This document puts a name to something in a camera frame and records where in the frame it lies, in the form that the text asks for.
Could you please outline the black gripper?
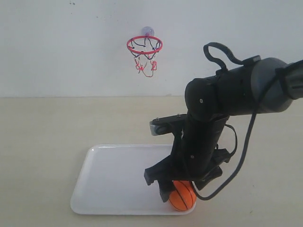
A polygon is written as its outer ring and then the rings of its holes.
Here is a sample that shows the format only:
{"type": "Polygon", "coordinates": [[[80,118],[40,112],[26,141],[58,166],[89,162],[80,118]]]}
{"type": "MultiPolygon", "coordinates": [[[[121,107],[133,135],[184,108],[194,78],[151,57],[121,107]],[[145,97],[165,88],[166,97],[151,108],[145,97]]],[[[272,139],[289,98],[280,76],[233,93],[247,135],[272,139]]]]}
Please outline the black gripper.
{"type": "Polygon", "coordinates": [[[233,155],[225,148],[217,148],[229,116],[223,115],[201,122],[190,114],[186,115],[181,134],[174,136],[171,153],[144,172],[148,185],[158,181],[163,202],[167,202],[175,191],[172,181],[195,181],[196,188],[200,191],[212,180],[222,176],[222,169],[217,166],[229,162],[233,155]]]}

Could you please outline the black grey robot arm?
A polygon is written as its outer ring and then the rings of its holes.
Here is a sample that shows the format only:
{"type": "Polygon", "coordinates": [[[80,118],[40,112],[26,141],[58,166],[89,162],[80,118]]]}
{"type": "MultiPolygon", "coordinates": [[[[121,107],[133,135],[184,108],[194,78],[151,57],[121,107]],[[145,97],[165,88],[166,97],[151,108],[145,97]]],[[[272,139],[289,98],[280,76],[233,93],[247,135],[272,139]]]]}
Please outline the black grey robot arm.
{"type": "Polygon", "coordinates": [[[199,191],[222,175],[221,163],[233,153],[218,148],[231,116],[280,113],[303,96],[303,63],[277,58],[251,58],[232,70],[196,78],[185,89],[186,114],[154,119],[154,136],[172,133],[171,153],[146,168],[147,184],[158,182],[163,202],[175,190],[174,181],[188,181],[199,191]]]}

